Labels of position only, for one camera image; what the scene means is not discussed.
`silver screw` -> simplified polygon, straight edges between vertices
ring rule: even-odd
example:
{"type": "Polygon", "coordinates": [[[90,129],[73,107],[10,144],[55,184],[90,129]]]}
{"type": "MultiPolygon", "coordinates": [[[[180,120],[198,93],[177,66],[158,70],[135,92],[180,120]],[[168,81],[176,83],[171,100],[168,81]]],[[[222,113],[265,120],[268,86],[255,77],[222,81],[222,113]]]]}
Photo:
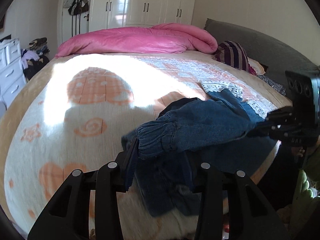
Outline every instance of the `silver screw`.
{"type": "Polygon", "coordinates": [[[78,177],[80,174],[81,174],[81,170],[74,170],[72,172],[72,176],[74,176],[74,177],[78,177]]]}
{"type": "Polygon", "coordinates": [[[237,175],[241,178],[243,178],[245,176],[245,172],[244,171],[237,171],[237,175]]]}
{"type": "Polygon", "coordinates": [[[209,169],[210,168],[210,164],[209,163],[201,163],[201,168],[209,169]]]}
{"type": "Polygon", "coordinates": [[[110,169],[114,169],[114,168],[116,168],[118,166],[118,164],[116,163],[116,162],[110,162],[110,163],[108,163],[108,167],[110,168],[110,169]]]}

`headboard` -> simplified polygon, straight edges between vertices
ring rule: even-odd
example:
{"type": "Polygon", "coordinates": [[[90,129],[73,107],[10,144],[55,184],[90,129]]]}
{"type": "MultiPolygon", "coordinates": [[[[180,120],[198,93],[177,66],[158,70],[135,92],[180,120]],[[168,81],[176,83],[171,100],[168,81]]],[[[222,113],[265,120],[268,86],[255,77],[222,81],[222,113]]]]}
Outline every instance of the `headboard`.
{"type": "Polygon", "coordinates": [[[218,44],[223,41],[238,42],[248,57],[268,66],[266,76],[286,87],[290,98],[285,70],[318,70],[318,66],[289,45],[266,34],[239,25],[207,19],[204,29],[218,44]]]}

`bed sheet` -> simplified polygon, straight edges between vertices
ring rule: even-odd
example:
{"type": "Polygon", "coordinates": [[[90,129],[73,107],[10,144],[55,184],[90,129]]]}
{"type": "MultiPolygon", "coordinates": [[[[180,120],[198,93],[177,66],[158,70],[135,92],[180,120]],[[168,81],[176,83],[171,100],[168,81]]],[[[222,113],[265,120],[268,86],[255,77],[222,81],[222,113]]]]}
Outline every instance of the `bed sheet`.
{"type": "MultiPolygon", "coordinates": [[[[52,60],[25,86],[0,122],[0,204],[29,231],[63,180],[114,160],[121,136],[154,120],[172,101],[207,95],[199,79],[221,78],[243,87],[244,98],[270,109],[291,102],[259,78],[196,51],[181,54],[92,54],[52,60]]],[[[252,176],[259,182],[279,144],[252,176]]],[[[125,239],[180,238],[197,217],[177,210],[152,218],[134,183],[118,194],[125,239]]],[[[90,204],[94,226],[94,195],[90,204]]]]}

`blue denim garment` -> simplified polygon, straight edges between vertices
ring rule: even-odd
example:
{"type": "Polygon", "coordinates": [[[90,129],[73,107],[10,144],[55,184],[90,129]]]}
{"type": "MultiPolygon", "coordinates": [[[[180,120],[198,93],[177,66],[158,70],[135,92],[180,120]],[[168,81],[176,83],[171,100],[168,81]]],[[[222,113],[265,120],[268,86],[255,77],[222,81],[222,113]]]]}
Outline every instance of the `blue denim garment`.
{"type": "Polygon", "coordinates": [[[135,176],[143,202],[154,217],[173,208],[184,215],[199,213],[200,194],[192,194],[185,186],[181,166],[184,151],[200,154],[204,162],[221,171],[241,169],[251,176],[276,143],[270,138],[245,137],[263,119],[229,90],[208,94],[213,100],[192,99],[181,107],[169,105],[156,121],[122,137],[124,149],[133,138],[140,140],[142,159],[135,176]]]}

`pink duvet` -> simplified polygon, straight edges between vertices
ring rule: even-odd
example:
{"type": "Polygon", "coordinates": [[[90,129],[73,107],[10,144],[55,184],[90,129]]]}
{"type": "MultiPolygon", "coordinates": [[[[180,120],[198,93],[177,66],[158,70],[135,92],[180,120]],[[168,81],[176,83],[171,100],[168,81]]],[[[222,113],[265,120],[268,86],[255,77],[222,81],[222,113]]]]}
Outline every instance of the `pink duvet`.
{"type": "Polygon", "coordinates": [[[199,50],[212,54],[218,44],[207,31],[179,23],[152,28],[124,27],[76,35],[58,48],[56,57],[108,52],[179,53],[199,50]]]}

